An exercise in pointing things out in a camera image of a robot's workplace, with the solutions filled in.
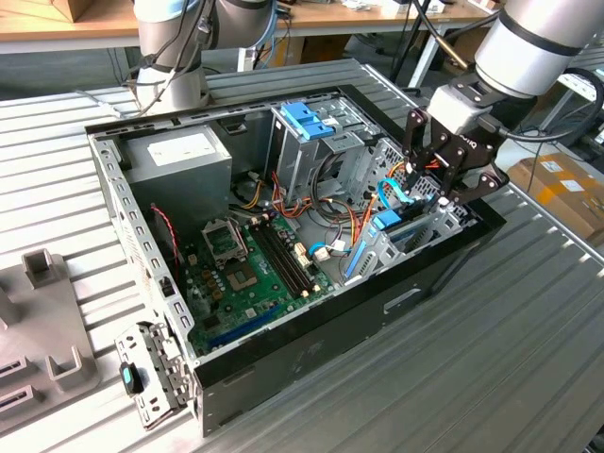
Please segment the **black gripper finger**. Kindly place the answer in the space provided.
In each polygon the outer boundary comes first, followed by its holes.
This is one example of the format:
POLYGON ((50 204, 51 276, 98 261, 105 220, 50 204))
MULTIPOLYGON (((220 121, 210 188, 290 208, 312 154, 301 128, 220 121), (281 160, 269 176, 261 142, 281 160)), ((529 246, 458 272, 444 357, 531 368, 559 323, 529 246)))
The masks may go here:
POLYGON ((497 192, 508 183, 508 175, 496 165, 488 165, 478 176, 478 183, 473 188, 465 186, 456 169, 447 169, 440 186, 438 204, 441 206, 449 204, 455 206, 466 205, 488 194, 497 192))
POLYGON ((429 163, 429 153, 424 147, 427 124, 428 116, 421 109, 412 109, 409 112, 403 139, 403 155, 407 162, 406 187, 412 187, 417 182, 429 163))

